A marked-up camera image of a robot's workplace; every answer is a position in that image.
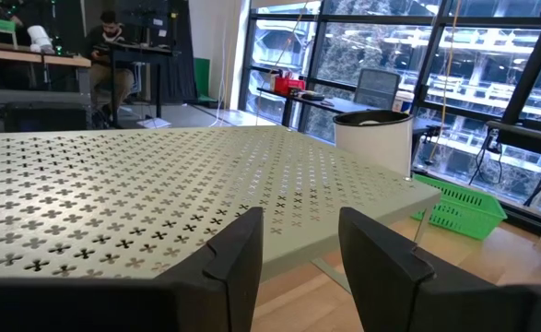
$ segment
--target large window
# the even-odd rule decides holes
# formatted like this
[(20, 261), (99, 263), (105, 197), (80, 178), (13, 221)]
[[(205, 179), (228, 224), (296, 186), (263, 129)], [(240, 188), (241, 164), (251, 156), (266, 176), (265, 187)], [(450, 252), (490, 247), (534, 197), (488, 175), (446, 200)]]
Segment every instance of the large window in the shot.
[[(501, 118), (511, 101), (522, 104), (510, 112), (517, 110), (524, 125), (541, 127), (541, 70), (526, 102), (513, 98), (541, 34), (541, 0), (461, 0), (454, 34), (459, 4), (449, 2), (323, 0), (256, 8), (240, 107), (282, 121), (284, 100), (257, 91), (276, 67), (303, 76), (307, 89), (349, 101), (362, 69), (394, 72), (401, 77), (398, 96), (417, 95), (415, 115), (441, 122), (446, 103), (439, 145), (434, 153), (434, 144), (423, 145), (416, 165), (459, 184), (469, 184), (478, 167), (472, 185), (521, 205), (540, 181), (541, 154), (513, 142), (481, 161), (477, 155), (486, 122)], [(290, 126), (333, 143), (335, 115), (295, 103)], [(541, 211), (541, 194), (533, 208)]]

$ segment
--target wooden floor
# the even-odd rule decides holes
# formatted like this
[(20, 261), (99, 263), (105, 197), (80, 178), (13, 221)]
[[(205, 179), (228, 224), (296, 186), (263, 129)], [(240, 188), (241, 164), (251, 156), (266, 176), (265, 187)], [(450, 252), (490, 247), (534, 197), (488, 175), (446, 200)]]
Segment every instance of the wooden floor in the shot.
[[(418, 223), (408, 219), (393, 230), (413, 238)], [(539, 238), (501, 224), (484, 242), (429, 227), (422, 247), (449, 263), (498, 285), (541, 284)], [(339, 252), (324, 258), (344, 272)], [(260, 286), (252, 331), (361, 331), (350, 294), (311, 264), (270, 279)]]

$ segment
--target red box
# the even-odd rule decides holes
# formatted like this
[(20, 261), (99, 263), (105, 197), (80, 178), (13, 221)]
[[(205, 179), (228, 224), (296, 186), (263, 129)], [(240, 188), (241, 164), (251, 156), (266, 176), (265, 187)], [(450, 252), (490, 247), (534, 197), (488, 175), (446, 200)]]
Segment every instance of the red box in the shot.
[(277, 77), (274, 92), (288, 94), (290, 88), (305, 90), (305, 81), (299, 79)]

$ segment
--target perforated metal table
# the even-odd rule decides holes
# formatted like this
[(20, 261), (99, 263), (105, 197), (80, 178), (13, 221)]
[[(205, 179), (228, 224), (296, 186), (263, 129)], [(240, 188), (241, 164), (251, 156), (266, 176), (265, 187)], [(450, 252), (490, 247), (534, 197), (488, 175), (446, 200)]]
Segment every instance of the perforated metal table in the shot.
[(153, 278), (260, 206), (268, 279), (440, 196), (277, 126), (0, 135), (0, 277)]

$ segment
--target green plastic basket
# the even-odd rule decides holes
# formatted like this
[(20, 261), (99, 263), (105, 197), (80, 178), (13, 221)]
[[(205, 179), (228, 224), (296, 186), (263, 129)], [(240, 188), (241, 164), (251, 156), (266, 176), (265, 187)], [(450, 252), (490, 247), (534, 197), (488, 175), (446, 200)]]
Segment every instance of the green plastic basket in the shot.
[(16, 31), (16, 23), (0, 19), (0, 30)]
[[(441, 202), (429, 219), (434, 225), (484, 240), (508, 218), (493, 196), (421, 175), (414, 179), (442, 190)], [(420, 212), (412, 218), (422, 220), (423, 216), (424, 212)]]

